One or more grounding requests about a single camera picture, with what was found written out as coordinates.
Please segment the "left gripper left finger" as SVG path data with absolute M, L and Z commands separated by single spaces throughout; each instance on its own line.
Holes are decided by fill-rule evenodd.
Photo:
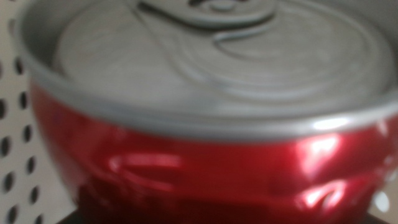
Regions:
M 78 210 L 73 211 L 71 214 L 60 220 L 58 224 L 78 224 Z

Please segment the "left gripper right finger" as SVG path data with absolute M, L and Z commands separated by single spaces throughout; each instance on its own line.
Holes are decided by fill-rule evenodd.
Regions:
M 388 222 L 368 213 L 366 215 L 366 224 L 388 224 Z

